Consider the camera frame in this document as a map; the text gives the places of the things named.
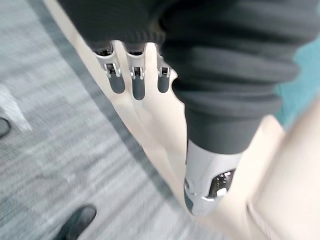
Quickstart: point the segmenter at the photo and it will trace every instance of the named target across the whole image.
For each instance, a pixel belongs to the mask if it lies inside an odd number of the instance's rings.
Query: prosthetic arm
[[[111,88],[125,84],[113,40],[126,49],[133,97],[145,96],[145,43],[158,46],[158,90],[185,105],[185,203],[206,215],[228,192],[242,152],[293,80],[296,50],[319,31],[317,0],[59,0],[95,52]]]

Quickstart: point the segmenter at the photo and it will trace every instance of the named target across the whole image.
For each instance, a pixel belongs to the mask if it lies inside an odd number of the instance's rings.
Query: black sleeve
[[[318,34],[318,0],[59,0],[92,50],[110,40],[162,45],[177,72],[188,138],[215,153],[245,150],[298,74],[296,50]]]

